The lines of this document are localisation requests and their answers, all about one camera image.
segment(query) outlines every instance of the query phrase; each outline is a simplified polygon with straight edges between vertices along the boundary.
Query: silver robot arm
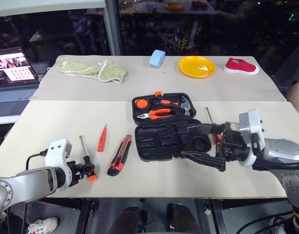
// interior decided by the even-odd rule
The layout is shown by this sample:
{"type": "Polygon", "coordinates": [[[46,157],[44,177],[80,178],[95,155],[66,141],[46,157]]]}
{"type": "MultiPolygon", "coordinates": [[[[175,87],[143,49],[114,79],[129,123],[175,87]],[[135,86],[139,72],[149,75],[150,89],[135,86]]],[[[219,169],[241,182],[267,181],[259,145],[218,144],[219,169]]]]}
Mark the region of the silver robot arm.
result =
{"type": "Polygon", "coordinates": [[[240,114],[240,132],[244,142],[251,147],[251,154],[240,164],[269,171],[280,181],[293,206],[293,222],[299,233],[299,145],[287,139],[264,139],[261,123],[257,110],[240,114]]]}
{"type": "Polygon", "coordinates": [[[0,223],[6,217],[3,211],[10,206],[61,192],[93,172],[92,163],[66,162],[71,149],[66,139],[54,141],[45,156],[45,167],[26,170],[10,178],[0,177],[0,223]]]}
{"type": "Polygon", "coordinates": [[[199,164],[225,171],[225,163],[239,161],[242,166],[254,170],[269,171],[280,181],[294,209],[294,225],[299,233],[299,145],[287,139],[264,138],[262,120],[257,110],[239,115],[239,131],[230,123],[198,124],[190,131],[199,134],[222,134],[216,145],[216,156],[201,152],[186,152],[182,155],[199,164]]]}

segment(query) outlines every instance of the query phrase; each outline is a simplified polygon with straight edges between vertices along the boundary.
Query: person's leg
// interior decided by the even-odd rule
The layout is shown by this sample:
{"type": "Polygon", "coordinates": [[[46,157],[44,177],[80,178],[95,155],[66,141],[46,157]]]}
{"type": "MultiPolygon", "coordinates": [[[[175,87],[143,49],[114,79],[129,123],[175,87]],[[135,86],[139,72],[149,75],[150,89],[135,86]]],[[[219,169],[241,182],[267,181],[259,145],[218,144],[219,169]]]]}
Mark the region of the person's leg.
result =
{"type": "Polygon", "coordinates": [[[167,220],[168,231],[202,234],[197,220],[186,206],[169,203],[167,220]]]}
{"type": "Polygon", "coordinates": [[[137,206],[128,207],[116,218],[109,234],[136,234],[146,224],[146,213],[137,206]]]}

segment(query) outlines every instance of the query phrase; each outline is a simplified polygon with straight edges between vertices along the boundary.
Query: screwdriver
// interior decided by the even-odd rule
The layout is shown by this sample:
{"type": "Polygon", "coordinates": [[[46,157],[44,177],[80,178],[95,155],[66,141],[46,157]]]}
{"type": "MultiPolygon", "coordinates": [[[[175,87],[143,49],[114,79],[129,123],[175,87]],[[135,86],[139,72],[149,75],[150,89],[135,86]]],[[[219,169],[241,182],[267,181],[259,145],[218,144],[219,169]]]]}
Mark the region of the screwdriver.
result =
{"type": "MultiPolygon", "coordinates": [[[[87,155],[87,153],[86,153],[86,150],[85,150],[85,146],[84,146],[84,144],[83,144],[83,141],[82,141],[82,136],[79,136],[79,139],[80,139],[80,142],[81,142],[81,145],[82,145],[82,149],[83,149],[83,153],[84,153],[84,157],[83,157],[83,160],[85,161],[85,163],[91,163],[91,161],[90,161],[90,157],[87,155]]],[[[88,180],[89,181],[94,181],[94,180],[96,180],[96,174],[95,174],[95,172],[93,171],[93,172],[91,172],[89,175],[87,175],[87,177],[88,177],[88,180]]]]}
{"type": "Polygon", "coordinates": [[[97,151],[98,152],[103,152],[104,151],[105,141],[106,141],[106,124],[105,124],[105,127],[103,128],[103,132],[100,136],[100,140],[99,140],[99,143],[97,145],[97,151]]]}
{"type": "MultiPolygon", "coordinates": [[[[213,124],[213,121],[212,121],[212,118],[211,118],[211,114],[210,114],[210,112],[208,110],[208,107],[206,107],[206,110],[207,110],[207,113],[209,115],[210,122],[211,122],[211,124],[213,124]]],[[[214,143],[216,145],[219,145],[220,141],[222,139],[222,136],[221,136],[221,134],[212,134],[212,138],[213,138],[214,143]]]]}

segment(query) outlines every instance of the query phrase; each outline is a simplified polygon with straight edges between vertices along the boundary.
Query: green towel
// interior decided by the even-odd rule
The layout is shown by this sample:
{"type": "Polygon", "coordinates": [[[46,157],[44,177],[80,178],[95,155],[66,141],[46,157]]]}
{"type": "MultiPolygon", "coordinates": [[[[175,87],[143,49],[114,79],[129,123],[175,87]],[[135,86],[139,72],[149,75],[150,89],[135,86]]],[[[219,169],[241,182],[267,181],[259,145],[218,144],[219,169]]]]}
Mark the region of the green towel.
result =
{"type": "Polygon", "coordinates": [[[70,76],[94,78],[101,82],[112,81],[115,83],[124,82],[127,71],[110,59],[102,63],[89,64],[75,61],[64,61],[60,72],[70,76]]]}

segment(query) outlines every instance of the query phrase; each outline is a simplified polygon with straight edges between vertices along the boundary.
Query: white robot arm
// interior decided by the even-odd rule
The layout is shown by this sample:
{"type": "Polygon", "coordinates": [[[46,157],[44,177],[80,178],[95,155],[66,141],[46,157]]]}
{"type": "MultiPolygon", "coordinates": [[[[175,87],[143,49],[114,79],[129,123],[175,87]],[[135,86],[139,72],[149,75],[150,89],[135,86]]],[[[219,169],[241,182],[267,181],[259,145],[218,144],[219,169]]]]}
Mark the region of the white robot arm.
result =
{"type": "Polygon", "coordinates": [[[66,139],[50,144],[45,155],[45,167],[26,170],[14,177],[0,177],[0,223],[8,207],[20,202],[39,200],[53,193],[61,192],[78,183],[84,175],[90,176],[94,164],[66,162],[72,145],[66,139]]]}

